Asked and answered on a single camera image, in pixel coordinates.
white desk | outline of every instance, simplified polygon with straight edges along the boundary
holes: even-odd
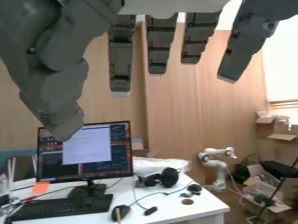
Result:
[[[105,183],[110,186],[118,179],[103,180],[101,183]],[[183,188],[191,179],[181,174],[178,184],[170,188],[163,189],[161,186],[153,188],[141,188],[135,189],[137,198],[146,196],[154,192],[173,192]],[[107,194],[114,194],[114,199],[110,206],[110,211],[114,206],[122,204],[131,204],[134,201],[133,197],[133,178],[125,178],[121,182],[107,189]],[[83,182],[75,183],[64,183],[50,185],[49,192],[68,186],[82,185]],[[71,189],[56,192],[53,194],[45,195],[40,199],[56,199],[65,198]],[[130,213],[122,220],[122,224],[170,224],[177,222],[187,221],[186,223],[191,224],[223,224],[223,213],[228,212],[228,206],[205,189],[202,190],[201,196],[193,196],[194,200],[193,205],[182,205],[179,194],[186,192],[186,190],[165,196],[162,194],[154,195],[145,198],[139,201],[141,205],[150,208],[153,206],[158,207],[158,211],[150,216],[143,216],[143,210],[138,207],[137,204],[131,206]],[[14,196],[18,196],[21,199],[32,196],[30,189],[24,189],[14,192]],[[110,220],[110,211],[107,213],[79,215],[79,216],[65,216],[60,218],[38,219],[17,222],[20,224],[109,224],[114,223]]]

robotic arm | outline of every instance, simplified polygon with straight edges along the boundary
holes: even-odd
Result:
[[[90,40],[109,35],[110,89],[130,90],[135,15],[146,15],[149,73],[163,74],[177,12],[186,12],[181,62],[195,64],[228,0],[0,0],[0,57],[20,99],[60,141],[82,126],[77,105]],[[218,78],[235,82],[274,33],[298,13],[296,0],[246,0],[239,8]]]
[[[236,159],[232,147],[227,147],[226,149],[206,148],[203,152],[198,153],[198,159],[202,161],[203,166],[217,168],[217,180],[210,187],[210,190],[217,192],[226,191],[224,172],[227,165],[220,160],[214,160],[213,158],[223,156]]]
[[[77,105],[90,40],[117,20],[121,0],[1,0],[0,57],[20,99],[60,141],[82,127]]]

monitor stand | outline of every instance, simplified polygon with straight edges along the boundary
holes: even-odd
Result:
[[[105,184],[94,184],[91,180],[86,181],[86,186],[74,187],[70,193],[68,194],[68,198],[85,198],[85,197],[102,197],[106,190]]]

wooden panel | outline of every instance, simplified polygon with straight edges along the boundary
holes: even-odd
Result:
[[[163,76],[146,77],[147,137],[150,151],[158,151],[161,158],[179,158],[193,161],[191,174],[203,177],[197,153],[202,148],[201,120],[198,107],[197,66],[181,65],[182,25],[177,27],[171,45],[167,72]],[[146,65],[146,42],[143,41]]]
[[[134,46],[141,45],[139,32]],[[143,76],[141,47],[134,47],[133,81],[127,98],[114,98],[109,90],[107,36],[95,38],[87,46],[89,77],[83,85],[79,105],[85,123],[130,120],[134,137],[146,138]],[[0,150],[36,147],[36,120],[18,100],[18,90],[10,81],[4,64],[0,64]]]
[[[230,32],[215,32],[198,65],[181,65],[182,33],[178,24],[166,74],[149,76],[145,67],[149,147],[159,157],[191,160],[191,177],[202,180],[213,177],[197,159],[203,148],[234,146],[239,159],[232,163],[256,151],[255,110],[266,105],[262,55],[232,85],[217,79]],[[145,29],[142,35],[146,48]]]

keyboard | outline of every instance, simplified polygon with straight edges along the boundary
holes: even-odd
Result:
[[[109,211],[111,194],[102,197],[33,200],[10,216],[12,221],[103,213]]]

